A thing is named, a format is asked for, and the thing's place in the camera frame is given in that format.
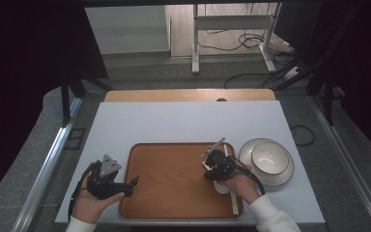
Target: black curtain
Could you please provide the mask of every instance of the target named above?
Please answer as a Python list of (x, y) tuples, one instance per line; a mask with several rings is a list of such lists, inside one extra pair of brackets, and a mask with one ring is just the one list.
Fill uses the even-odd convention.
[(0, 181), (61, 77), (107, 78), (82, 7), (0, 1)]
[(371, 141), (371, 1), (361, 6), (331, 68), (335, 85), (345, 93), (343, 108)]

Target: floor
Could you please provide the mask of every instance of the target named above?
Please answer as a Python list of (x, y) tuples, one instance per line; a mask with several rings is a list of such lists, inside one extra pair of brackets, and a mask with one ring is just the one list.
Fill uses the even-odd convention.
[[(200, 80), (195, 79), (195, 76), (192, 75), (189, 69), (189, 60), (187, 59), (143, 58), (137, 61), (136, 59), (131, 59), (127, 62), (127, 66), (123, 64), (114, 66), (114, 64), (119, 64), (117, 60), (106, 59), (105, 64), (110, 79), (104, 80), (104, 82), (122, 90), (221, 88), (224, 80), (231, 76), (232, 73), (252, 72), (255, 69), (263, 71), (264, 64), (261, 61), (261, 56), (257, 55), (256, 57), (257, 60), (253, 60), (250, 57), (249, 59), (251, 60), (249, 62), (242, 62), (240, 58), (239, 62), (235, 62), (235, 57), (231, 60), (219, 57), (207, 59), (203, 62), (205, 69), (204, 72), (200, 73)], [(255, 85), (261, 82), (261, 76), (251, 76), (250, 78), (235, 79), (230, 84), (232, 84), (233, 88), (254, 88)], [(328, 222), (322, 225), (302, 224), (300, 228), (303, 232), (343, 232), (358, 231), (358, 229), (371, 231), (371, 218), (360, 200), (360, 196), (355, 191), (346, 170), (341, 166), (340, 158), (327, 138), (327, 133), (318, 122), (317, 115), (314, 114), (312, 107), (310, 107), (309, 99), (303, 91), (303, 83), (298, 83), (298, 85), (276, 93), (276, 97), (281, 101), (289, 125), (307, 125), (317, 136), (314, 144), (299, 147), (299, 152), (318, 202), (324, 212), (324, 217)], [(96, 109), (104, 99), (105, 92), (90, 83), (85, 83), (85, 86), (89, 92), (83, 100), (83, 104), (79, 109), (80, 113), (73, 127), (77, 130), (86, 129), (87, 132), (85, 132), (84, 136), (87, 137), (93, 119), (96, 116)], [(58, 125), (62, 121), (60, 107), (59, 89), (45, 96), (44, 109), (39, 121), (16, 159), (14, 166), (8, 172), (2, 185), (0, 185), (0, 231), (8, 231), (13, 227), (14, 221), (29, 193), (29, 189), (38, 176), (59, 129)], [(343, 110), (337, 103), (334, 106), (334, 112), (337, 129), (343, 133), (347, 147), (353, 152), (354, 158), (357, 159), (357, 165), (363, 171), (364, 178), (369, 181), (371, 186), (371, 161), (363, 161), (363, 155), (366, 152), (371, 155), (371, 144), (357, 131), (355, 125), (349, 122), (349, 118), (346, 117), (346, 114), (343, 113)], [(298, 140), (298, 143), (306, 142), (307, 138), (306, 136), (305, 140)], [(65, 190), (69, 186), (68, 180), (73, 174), (73, 168), (79, 160), (79, 154), (83, 149), (83, 145), (77, 145), (77, 148), (73, 148), (75, 146), (73, 140), (67, 141), (66, 147), (69, 149), (65, 149), (58, 160), (53, 176), (47, 184), (43, 199), (40, 201), (35, 216), (31, 221), (29, 231), (65, 230), (64, 224), (56, 224), (53, 220), (57, 215), (59, 203), (65, 197)], [(159, 227), (130, 228), (119, 226), (119, 231), (128, 232), (163, 231), (160, 229)], [(241, 229), (240, 231), (253, 230), (252, 227), (241, 227), (239, 229)], [(99, 231), (115, 230), (115, 226), (99, 226)], [(184, 231), (202, 232), (210, 231), (210, 228), (196, 229), (189, 227)]]
[[(275, 4), (205, 4), (198, 5), (198, 15), (270, 15)], [(189, 57), (193, 45), (193, 5), (167, 6), (171, 18), (171, 56)], [(199, 31), (201, 55), (259, 53), (264, 30)], [(277, 49), (289, 49), (276, 35), (271, 37)]]

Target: wall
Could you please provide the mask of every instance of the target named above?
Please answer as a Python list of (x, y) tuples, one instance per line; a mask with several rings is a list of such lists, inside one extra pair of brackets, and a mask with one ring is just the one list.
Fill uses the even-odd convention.
[(164, 6), (85, 10), (101, 54), (169, 50)]

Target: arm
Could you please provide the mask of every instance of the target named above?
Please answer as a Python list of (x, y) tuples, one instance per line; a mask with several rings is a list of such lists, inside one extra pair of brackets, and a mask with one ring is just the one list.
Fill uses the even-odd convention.
[(96, 222), (103, 210), (125, 197), (125, 194), (120, 192), (107, 199), (98, 200), (88, 190), (86, 190), (87, 179), (88, 177), (86, 176), (82, 183), (82, 189), (77, 195), (71, 222), (66, 230), (67, 232), (94, 231), (96, 228)]
[(292, 218), (285, 212), (276, 209), (267, 195), (261, 196), (254, 182), (241, 171), (236, 170), (232, 178), (219, 183), (227, 186), (249, 205), (248, 209), (254, 213), (258, 220), (257, 229), (260, 232), (300, 231)]

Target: gray carpet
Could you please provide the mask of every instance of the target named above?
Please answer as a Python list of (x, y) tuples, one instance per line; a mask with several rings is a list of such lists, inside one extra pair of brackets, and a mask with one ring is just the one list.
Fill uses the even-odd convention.
[[(224, 88), (225, 81), (241, 73), (265, 73), (266, 68), (260, 56), (203, 58), (200, 74), (191, 73), (189, 59), (168, 59), (164, 57), (144, 59), (107, 58), (105, 64), (109, 79), (104, 83), (118, 90), (134, 89), (187, 89)], [(230, 80), (227, 88), (256, 88), (263, 84), (266, 75), (243, 75)], [(315, 141), (308, 146), (298, 146), (300, 157), (307, 171), (316, 198), (327, 221), (326, 224), (301, 224), (302, 231), (371, 231), (371, 217), (357, 194), (354, 184), (329, 140), (306, 96), (304, 86), (307, 79), (286, 90), (276, 92), (290, 126), (301, 125), (310, 128)], [(54, 223), (58, 207), (68, 188), (74, 168), (79, 159), (91, 124), (105, 92), (84, 82), (88, 94), (83, 100), (74, 123), (76, 132), (83, 133), (83, 142), (70, 140), (62, 152), (56, 170), (47, 186), (45, 195), (29, 227), (29, 231), (64, 231), (66, 225)], [(27, 194), (32, 187), (50, 146), (62, 123), (59, 89), (48, 93), (43, 100), (43, 112), (29, 139), (19, 153), (12, 168), (0, 185), (0, 231), (10, 231), (19, 214)], [(371, 143), (352, 123), (340, 102), (333, 103), (333, 121), (343, 136), (359, 171), (371, 187)], [(296, 130), (297, 143), (312, 139), (306, 130)], [(174, 231), (210, 231), (212, 228), (171, 228)], [(158, 227), (123, 227), (99, 225), (97, 231), (162, 231)], [(232, 231), (255, 231), (254, 228), (233, 228)]]

